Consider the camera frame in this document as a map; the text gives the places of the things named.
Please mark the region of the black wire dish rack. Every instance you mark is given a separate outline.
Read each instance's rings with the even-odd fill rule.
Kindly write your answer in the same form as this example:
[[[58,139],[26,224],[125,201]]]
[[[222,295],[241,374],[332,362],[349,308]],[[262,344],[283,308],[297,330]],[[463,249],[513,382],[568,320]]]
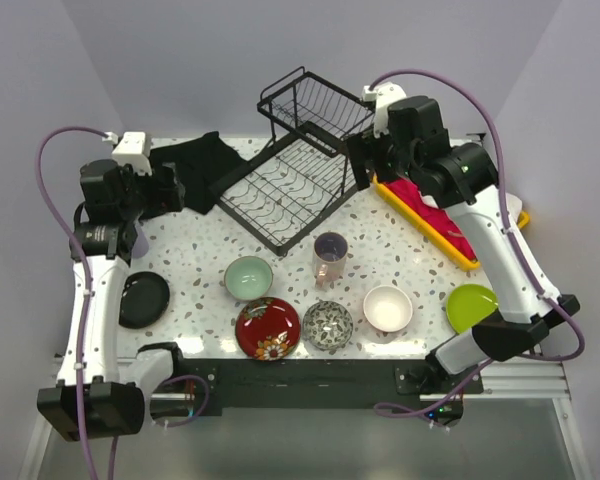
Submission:
[[[373,109],[298,67],[261,91],[257,110],[270,139],[211,191],[225,213],[284,257],[356,192],[345,141],[371,125]]]

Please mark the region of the pink marbled mug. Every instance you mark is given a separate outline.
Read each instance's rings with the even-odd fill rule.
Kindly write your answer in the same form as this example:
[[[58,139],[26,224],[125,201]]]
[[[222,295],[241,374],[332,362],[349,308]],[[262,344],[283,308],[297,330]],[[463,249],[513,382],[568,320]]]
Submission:
[[[338,280],[345,269],[349,244],[336,232],[320,234],[313,244],[313,273],[315,285],[324,287]]]

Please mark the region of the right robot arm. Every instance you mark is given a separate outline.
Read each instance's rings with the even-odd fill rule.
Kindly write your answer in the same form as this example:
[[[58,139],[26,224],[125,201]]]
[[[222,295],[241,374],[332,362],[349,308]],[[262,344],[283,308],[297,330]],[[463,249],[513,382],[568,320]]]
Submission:
[[[364,93],[361,100],[373,123],[347,139],[358,188],[372,177],[405,178],[432,197],[468,241],[498,300],[493,313],[427,355],[426,382],[446,393],[465,369],[531,350],[570,322],[580,304],[558,290],[531,254],[487,151],[476,143],[452,145],[434,99]]]

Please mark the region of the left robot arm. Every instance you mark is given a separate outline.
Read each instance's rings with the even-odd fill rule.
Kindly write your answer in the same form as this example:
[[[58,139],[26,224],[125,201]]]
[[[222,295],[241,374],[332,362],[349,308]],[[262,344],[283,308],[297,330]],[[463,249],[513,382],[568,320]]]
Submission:
[[[112,159],[96,160],[81,167],[80,187],[84,199],[67,229],[75,293],[70,336],[55,386],[37,396],[40,414],[69,442],[138,433],[149,416],[151,393],[158,386],[176,392],[187,380],[174,342],[140,348],[126,374],[117,356],[136,223],[145,213],[184,207],[175,165],[141,174]]]

